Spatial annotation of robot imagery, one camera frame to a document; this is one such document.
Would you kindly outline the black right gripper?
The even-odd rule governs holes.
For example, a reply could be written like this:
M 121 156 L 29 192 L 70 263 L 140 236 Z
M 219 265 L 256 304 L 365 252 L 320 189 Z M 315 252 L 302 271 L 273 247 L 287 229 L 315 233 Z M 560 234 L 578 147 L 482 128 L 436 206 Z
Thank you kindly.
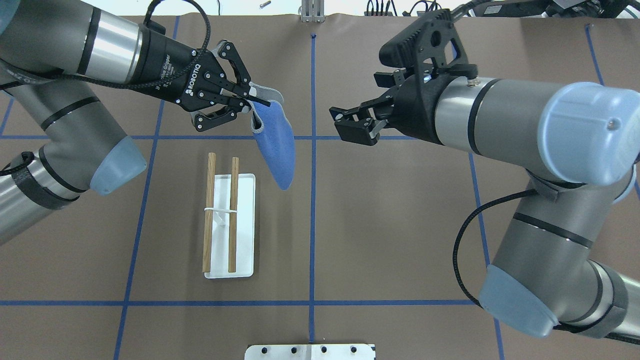
M 450 75 L 427 81 L 423 75 L 410 75 L 395 95 L 389 90 L 352 108 L 332 106 L 329 113 L 344 142 L 374 146 L 388 125 L 405 136 L 442 145 L 435 129 L 435 110 L 450 83 Z

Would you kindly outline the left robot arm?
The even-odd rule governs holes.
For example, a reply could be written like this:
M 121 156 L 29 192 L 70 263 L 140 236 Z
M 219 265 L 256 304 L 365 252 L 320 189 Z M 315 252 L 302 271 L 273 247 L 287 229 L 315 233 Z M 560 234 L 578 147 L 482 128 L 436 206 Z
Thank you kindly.
M 137 144 L 90 84 L 168 101 L 199 131 L 224 125 L 254 104 L 269 107 L 233 43 L 208 49 L 166 35 L 150 2 L 134 23 L 81 0 L 1 2 L 1 91 L 32 116 L 50 141 L 1 170 L 1 243 L 92 190 L 103 196 L 147 168 Z

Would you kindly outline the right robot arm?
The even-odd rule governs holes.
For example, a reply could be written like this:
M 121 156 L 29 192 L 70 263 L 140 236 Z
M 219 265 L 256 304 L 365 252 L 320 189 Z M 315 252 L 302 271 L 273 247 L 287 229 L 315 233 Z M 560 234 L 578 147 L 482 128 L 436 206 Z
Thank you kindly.
M 639 282 L 590 251 L 634 187 L 639 93 L 593 82 L 434 75 L 396 79 L 380 97 L 332 107 L 343 141 L 383 129 L 524 169 L 524 191 L 472 301 L 514 330 L 639 342 Z

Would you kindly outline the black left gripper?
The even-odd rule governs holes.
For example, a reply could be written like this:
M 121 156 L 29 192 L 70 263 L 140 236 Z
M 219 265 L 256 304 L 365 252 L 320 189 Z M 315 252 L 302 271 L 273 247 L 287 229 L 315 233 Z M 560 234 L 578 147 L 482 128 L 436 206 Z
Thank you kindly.
M 174 77 L 183 71 L 195 58 L 194 49 L 172 38 L 138 25 L 141 47 L 137 66 L 135 67 L 135 83 L 147 84 Z M 211 76 L 220 67 L 216 60 L 226 60 L 233 70 L 235 80 L 230 80 L 222 71 L 215 84 L 210 84 L 205 78 L 206 73 Z M 252 91 L 249 71 L 241 59 L 236 46 L 231 41 L 220 41 L 215 47 L 215 57 L 206 51 L 193 68 L 171 82 L 164 82 L 135 91 L 175 103 L 179 101 L 185 111 L 192 112 L 192 126 L 197 132 L 225 125 L 238 118 L 241 113 L 250 110 L 250 102 L 254 101 L 270 107 L 270 101 L 258 97 L 258 91 Z M 224 102 L 221 91 L 237 97 L 231 97 Z M 222 105 L 214 112 L 199 111 L 212 105 Z

